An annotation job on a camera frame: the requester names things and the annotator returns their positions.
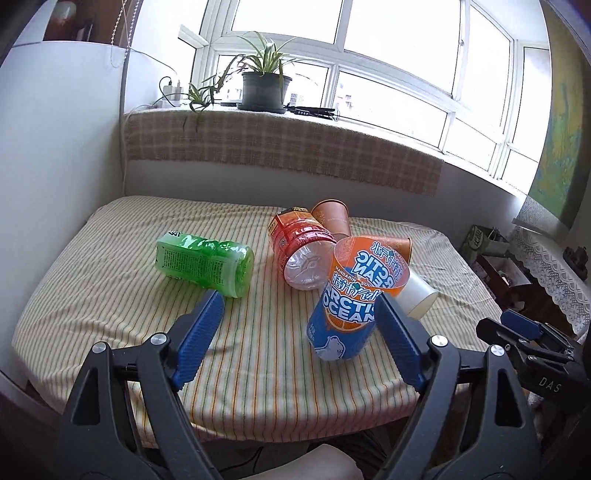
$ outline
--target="striped tablecloth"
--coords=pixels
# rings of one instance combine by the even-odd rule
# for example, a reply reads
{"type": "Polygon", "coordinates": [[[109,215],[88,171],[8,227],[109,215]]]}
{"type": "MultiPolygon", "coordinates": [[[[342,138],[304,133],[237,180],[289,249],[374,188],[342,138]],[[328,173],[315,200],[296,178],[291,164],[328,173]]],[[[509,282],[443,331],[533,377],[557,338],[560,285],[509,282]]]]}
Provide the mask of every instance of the striped tablecloth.
{"type": "MultiPolygon", "coordinates": [[[[305,329],[318,291],[283,282],[267,238],[279,209],[126,197],[99,209],[29,300],[13,345],[43,399],[62,411],[93,343],[138,345],[190,311],[202,289],[154,268],[155,240],[169,229],[243,242],[255,251],[248,295],[227,299],[224,320],[197,373],[180,393],[202,438],[266,442],[354,432],[407,416],[416,401],[375,332],[347,362],[323,362],[305,329]]],[[[423,323],[456,346],[484,349],[479,319],[500,310],[447,238],[411,223],[353,218],[353,233],[412,237],[411,266],[441,292],[423,323]]],[[[154,437],[137,384],[138,429],[154,437]]]]}

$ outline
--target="orange cup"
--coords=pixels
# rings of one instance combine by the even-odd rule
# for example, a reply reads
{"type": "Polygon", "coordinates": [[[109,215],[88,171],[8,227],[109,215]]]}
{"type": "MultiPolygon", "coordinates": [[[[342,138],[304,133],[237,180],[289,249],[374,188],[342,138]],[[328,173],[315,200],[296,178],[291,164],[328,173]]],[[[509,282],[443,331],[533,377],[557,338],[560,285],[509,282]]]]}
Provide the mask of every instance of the orange cup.
{"type": "Polygon", "coordinates": [[[311,213],[319,223],[333,234],[337,242],[351,236],[349,209],[340,200],[322,200],[312,208],[311,213]]]}

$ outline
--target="lace tablecloth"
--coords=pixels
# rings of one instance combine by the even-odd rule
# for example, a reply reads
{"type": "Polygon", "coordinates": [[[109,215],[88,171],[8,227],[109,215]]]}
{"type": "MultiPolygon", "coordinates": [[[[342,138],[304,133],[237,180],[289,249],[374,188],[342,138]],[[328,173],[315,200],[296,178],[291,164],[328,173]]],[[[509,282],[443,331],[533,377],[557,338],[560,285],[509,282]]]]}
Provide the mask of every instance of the lace tablecloth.
{"type": "Polygon", "coordinates": [[[591,290],[566,264],[563,249],[548,238],[517,227],[509,251],[529,269],[564,313],[574,334],[581,337],[591,320],[591,290]]]}

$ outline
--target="window pane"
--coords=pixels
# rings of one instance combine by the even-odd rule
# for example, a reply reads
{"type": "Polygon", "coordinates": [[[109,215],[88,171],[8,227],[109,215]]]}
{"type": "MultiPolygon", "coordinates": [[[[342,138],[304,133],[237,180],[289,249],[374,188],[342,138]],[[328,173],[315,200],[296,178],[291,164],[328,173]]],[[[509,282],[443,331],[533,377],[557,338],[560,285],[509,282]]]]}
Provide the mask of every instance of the window pane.
{"type": "Polygon", "coordinates": [[[551,100],[550,52],[524,48],[523,90],[513,143],[534,160],[540,159],[544,148],[551,100]]]}
{"type": "Polygon", "coordinates": [[[452,91],[459,0],[353,0],[345,49],[452,91]]]}
{"type": "MultiPolygon", "coordinates": [[[[230,55],[220,55],[217,61],[217,74],[222,74],[232,59],[230,55]]],[[[328,68],[310,65],[308,63],[296,63],[286,65],[284,75],[291,77],[292,81],[287,88],[285,102],[292,101],[296,106],[321,106],[324,85],[328,68]]],[[[233,75],[224,83],[220,93],[223,101],[242,99],[242,74],[233,75]]]]}
{"type": "Polygon", "coordinates": [[[342,117],[439,145],[446,113],[422,100],[349,73],[339,74],[335,103],[342,117]]]}
{"type": "Polygon", "coordinates": [[[513,185],[517,190],[528,193],[537,170],[538,163],[536,161],[511,150],[503,173],[503,180],[509,185],[513,185]]]}
{"type": "Polygon", "coordinates": [[[195,52],[197,50],[180,38],[177,38],[175,45],[175,63],[174,69],[178,73],[178,79],[184,91],[189,91],[189,82],[193,73],[193,63],[195,62],[195,52]]]}
{"type": "Polygon", "coordinates": [[[207,0],[181,0],[182,24],[194,33],[201,30],[207,0]]]}
{"type": "Polygon", "coordinates": [[[509,81],[510,42],[476,8],[470,8],[470,42],[462,103],[500,126],[509,81]]]}
{"type": "Polygon", "coordinates": [[[456,157],[488,170],[495,152],[495,143],[464,122],[455,120],[449,130],[445,149],[456,157]]]}
{"type": "Polygon", "coordinates": [[[334,43],[342,0],[240,0],[232,30],[334,43]]]}

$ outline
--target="window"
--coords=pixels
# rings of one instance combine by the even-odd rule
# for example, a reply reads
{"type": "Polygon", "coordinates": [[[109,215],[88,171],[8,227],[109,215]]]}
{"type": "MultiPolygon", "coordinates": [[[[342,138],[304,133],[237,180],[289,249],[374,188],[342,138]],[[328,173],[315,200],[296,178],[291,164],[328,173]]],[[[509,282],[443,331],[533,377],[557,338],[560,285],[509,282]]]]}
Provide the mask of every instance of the window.
{"type": "Polygon", "coordinates": [[[339,75],[333,108],[344,118],[361,120],[439,145],[446,113],[427,102],[349,73],[339,75]]]}
{"type": "Polygon", "coordinates": [[[335,41],[341,0],[240,0],[232,30],[335,41]]]}
{"type": "Polygon", "coordinates": [[[551,100],[550,52],[526,47],[523,49],[523,82],[517,125],[502,176],[508,184],[524,193],[529,191],[538,169],[551,100]]]}
{"type": "Polygon", "coordinates": [[[447,137],[446,150],[488,171],[495,143],[464,122],[455,120],[447,137]]]}
{"type": "Polygon", "coordinates": [[[535,161],[540,160],[550,102],[550,52],[541,48],[524,48],[523,87],[513,145],[535,161]]]}
{"type": "MultiPolygon", "coordinates": [[[[286,102],[335,108],[342,122],[405,135],[528,190],[547,129],[550,53],[546,39],[512,38],[502,25],[514,22],[480,4],[492,0],[183,1],[194,10],[181,33],[203,34],[197,56],[179,47],[179,61],[195,65],[193,83],[250,51],[239,35],[292,39],[286,102]]],[[[241,101],[242,76],[218,97],[241,101]]]]}
{"type": "Polygon", "coordinates": [[[509,86],[509,39],[476,8],[470,9],[470,47],[462,103],[500,126],[509,86]]]}
{"type": "Polygon", "coordinates": [[[534,181],[537,169],[538,162],[515,151],[510,151],[507,166],[503,172],[503,180],[509,185],[513,185],[517,190],[527,193],[534,181]]]}
{"type": "Polygon", "coordinates": [[[459,0],[353,0],[345,49],[451,92],[459,36],[459,0]]]}

